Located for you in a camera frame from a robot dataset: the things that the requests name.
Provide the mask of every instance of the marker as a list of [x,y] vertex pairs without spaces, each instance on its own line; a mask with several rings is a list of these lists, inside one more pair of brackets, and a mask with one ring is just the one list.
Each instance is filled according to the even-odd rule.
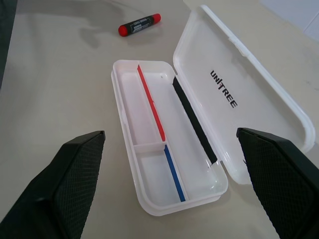
[[119,34],[120,36],[128,36],[135,32],[141,31],[144,28],[147,28],[149,26],[152,26],[156,23],[158,23],[161,19],[161,16],[159,13],[156,13],[151,16],[143,17],[141,19],[138,19],[136,21],[131,21],[129,23],[126,23],[124,25],[121,25],[119,27]]

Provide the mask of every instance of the black strip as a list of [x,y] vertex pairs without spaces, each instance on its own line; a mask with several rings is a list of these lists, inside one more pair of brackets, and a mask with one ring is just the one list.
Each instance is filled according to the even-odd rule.
[[176,93],[181,101],[181,104],[183,105],[184,110],[185,110],[185,112],[186,112],[186,114],[191,122],[191,125],[193,126],[193,128],[196,132],[196,135],[197,135],[201,145],[203,146],[210,162],[212,164],[215,163],[217,161],[217,157],[216,157],[214,151],[212,150],[212,148],[210,147],[208,139],[207,139],[207,137],[206,137],[206,135],[205,135],[205,133],[204,133],[204,131],[203,131],[203,129],[202,129],[202,127],[201,127],[183,89],[181,88],[178,80],[176,79],[176,77],[173,80],[173,86],[174,86],[174,89],[175,89],[175,91],[176,91]]

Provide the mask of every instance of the white table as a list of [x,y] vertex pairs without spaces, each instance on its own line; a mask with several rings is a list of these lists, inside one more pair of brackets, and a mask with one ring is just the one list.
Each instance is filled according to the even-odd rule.
[[[234,12],[235,0],[210,1],[235,34],[245,30],[236,28],[235,18],[227,18],[226,8]],[[239,9],[252,1],[243,0]],[[162,15],[159,25],[128,38],[118,35],[119,25],[156,12]],[[252,186],[237,185],[230,177],[228,191],[217,202],[171,215],[153,217],[137,201],[113,93],[112,65],[118,59],[172,64],[189,13],[182,0],[18,3],[0,93],[0,219],[63,143],[104,130],[97,190],[82,238],[278,238]],[[251,46],[255,53],[258,46]],[[256,57],[262,54],[272,55],[271,48]],[[272,71],[276,63],[260,60],[280,78],[280,72]],[[292,74],[294,66],[283,70]],[[293,96],[297,101],[311,97]],[[314,109],[307,113],[312,119],[319,117]]]

